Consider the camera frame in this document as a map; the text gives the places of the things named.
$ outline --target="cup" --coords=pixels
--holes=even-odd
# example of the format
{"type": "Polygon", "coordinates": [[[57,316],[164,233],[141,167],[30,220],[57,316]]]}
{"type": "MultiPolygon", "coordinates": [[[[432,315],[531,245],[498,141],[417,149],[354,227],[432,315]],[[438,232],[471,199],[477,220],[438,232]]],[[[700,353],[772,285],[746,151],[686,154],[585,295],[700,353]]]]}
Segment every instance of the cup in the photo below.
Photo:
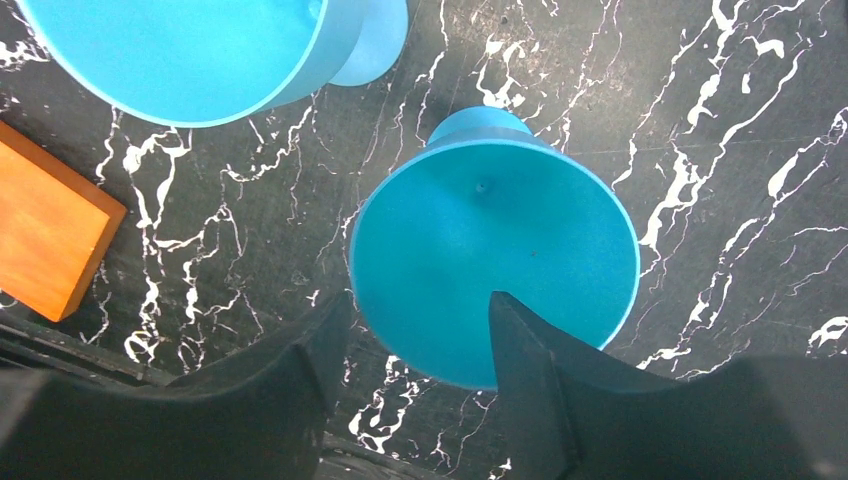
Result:
{"type": "Polygon", "coordinates": [[[390,351],[438,380],[495,390],[493,291],[600,349],[633,306],[639,248],[598,177],[514,115],[473,107],[442,122],[367,200],[350,274],[390,351]]]}
{"type": "Polygon", "coordinates": [[[406,0],[19,0],[50,53],[110,104],[209,127],[385,73],[406,0]]]}

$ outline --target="orange block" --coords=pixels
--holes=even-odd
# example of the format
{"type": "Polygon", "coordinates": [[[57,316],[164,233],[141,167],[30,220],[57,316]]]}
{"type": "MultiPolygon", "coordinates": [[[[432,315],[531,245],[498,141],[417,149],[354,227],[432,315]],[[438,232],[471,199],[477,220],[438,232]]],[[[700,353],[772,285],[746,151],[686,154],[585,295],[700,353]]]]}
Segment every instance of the orange block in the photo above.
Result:
{"type": "Polygon", "coordinates": [[[79,307],[126,209],[0,122],[0,290],[53,322],[79,307]]]}

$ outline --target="black marble tile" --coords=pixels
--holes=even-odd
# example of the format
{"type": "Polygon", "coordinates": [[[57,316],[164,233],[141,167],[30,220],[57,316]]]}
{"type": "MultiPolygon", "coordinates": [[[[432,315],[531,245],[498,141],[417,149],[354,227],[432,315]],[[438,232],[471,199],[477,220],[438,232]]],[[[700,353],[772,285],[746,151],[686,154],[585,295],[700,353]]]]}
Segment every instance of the black marble tile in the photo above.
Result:
{"type": "MultiPolygon", "coordinates": [[[[737,355],[848,349],[842,0],[409,1],[399,63],[361,88],[211,129],[120,113],[0,0],[0,119],[127,205],[56,326],[179,374],[348,288],[362,202],[463,107],[524,118],[612,185],[643,273],[607,351],[680,379],[737,355]]],[[[47,324],[8,297],[3,316],[47,324]]],[[[497,396],[410,369],[359,318],[328,430],[455,478],[503,478],[497,396]]]]}

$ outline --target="wooden block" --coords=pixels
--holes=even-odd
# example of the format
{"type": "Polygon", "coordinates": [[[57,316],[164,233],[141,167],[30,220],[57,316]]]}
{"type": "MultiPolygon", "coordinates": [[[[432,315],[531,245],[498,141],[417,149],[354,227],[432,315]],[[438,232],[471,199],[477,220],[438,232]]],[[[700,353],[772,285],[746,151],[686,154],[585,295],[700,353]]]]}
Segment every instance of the wooden block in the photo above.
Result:
{"type": "Polygon", "coordinates": [[[79,307],[126,214],[0,122],[0,290],[53,322],[79,307]]]}

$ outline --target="cup base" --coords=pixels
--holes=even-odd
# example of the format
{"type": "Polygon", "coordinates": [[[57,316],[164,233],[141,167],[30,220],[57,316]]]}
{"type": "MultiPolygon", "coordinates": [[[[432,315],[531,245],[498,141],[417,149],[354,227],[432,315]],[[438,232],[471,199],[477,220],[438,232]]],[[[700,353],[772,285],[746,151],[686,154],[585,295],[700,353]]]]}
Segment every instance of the cup base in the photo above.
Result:
{"type": "Polygon", "coordinates": [[[330,83],[358,87],[380,78],[400,57],[408,32],[406,0],[370,0],[359,40],[330,83]]]}

